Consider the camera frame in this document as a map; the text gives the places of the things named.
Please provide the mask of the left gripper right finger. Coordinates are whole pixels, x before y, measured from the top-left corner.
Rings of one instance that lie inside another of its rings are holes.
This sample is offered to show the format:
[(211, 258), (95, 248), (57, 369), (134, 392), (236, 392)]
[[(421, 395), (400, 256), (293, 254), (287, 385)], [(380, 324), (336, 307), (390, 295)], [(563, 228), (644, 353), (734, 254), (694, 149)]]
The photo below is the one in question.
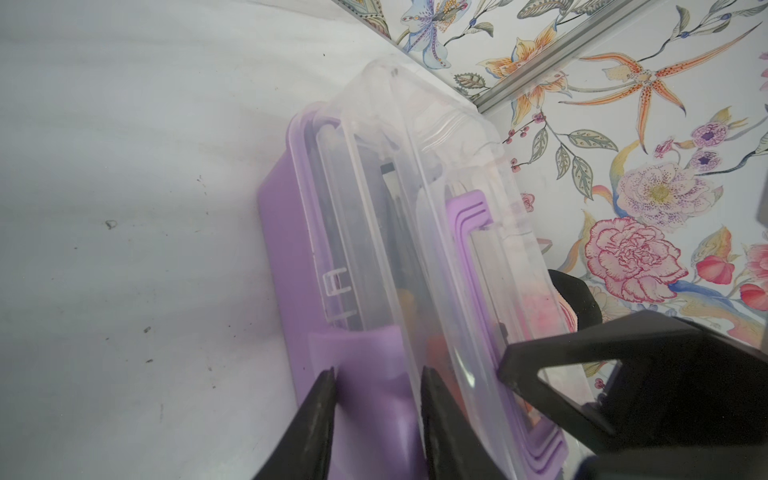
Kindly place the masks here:
[(436, 369), (423, 368), (420, 395), (428, 478), (504, 480)]

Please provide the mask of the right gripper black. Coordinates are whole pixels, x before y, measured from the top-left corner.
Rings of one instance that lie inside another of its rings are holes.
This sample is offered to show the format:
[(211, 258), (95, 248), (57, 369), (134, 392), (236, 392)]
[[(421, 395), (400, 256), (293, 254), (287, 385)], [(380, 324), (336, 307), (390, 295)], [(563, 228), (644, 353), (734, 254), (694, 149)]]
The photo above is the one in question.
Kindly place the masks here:
[[(584, 404), (540, 370), (617, 360)], [(507, 347), (502, 384), (593, 451), (579, 479), (763, 479), (767, 356), (656, 312)]]

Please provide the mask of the purple plastic tool box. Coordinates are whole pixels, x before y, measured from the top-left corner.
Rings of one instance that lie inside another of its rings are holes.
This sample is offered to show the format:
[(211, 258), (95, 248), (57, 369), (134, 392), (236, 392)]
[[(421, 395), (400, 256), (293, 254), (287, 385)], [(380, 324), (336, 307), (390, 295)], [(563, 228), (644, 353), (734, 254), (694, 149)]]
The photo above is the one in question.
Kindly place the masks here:
[(427, 475), (432, 368), (501, 473), (570, 479), (586, 448), (502, 385), (512, 344), (571, 333), (493, 125), (374, 61), (297, 113), (258, 208), (298, 399), (333, 369), (333, 479)]

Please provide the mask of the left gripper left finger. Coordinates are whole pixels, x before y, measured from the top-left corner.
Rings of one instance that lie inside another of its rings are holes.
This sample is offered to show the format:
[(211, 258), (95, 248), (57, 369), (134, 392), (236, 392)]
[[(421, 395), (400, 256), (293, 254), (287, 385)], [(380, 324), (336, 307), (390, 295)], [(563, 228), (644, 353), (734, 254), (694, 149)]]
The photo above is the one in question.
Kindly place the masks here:
[(337, 397), (334, 369), (323, 370), (253, 479), (326, 480), (331, 466)]

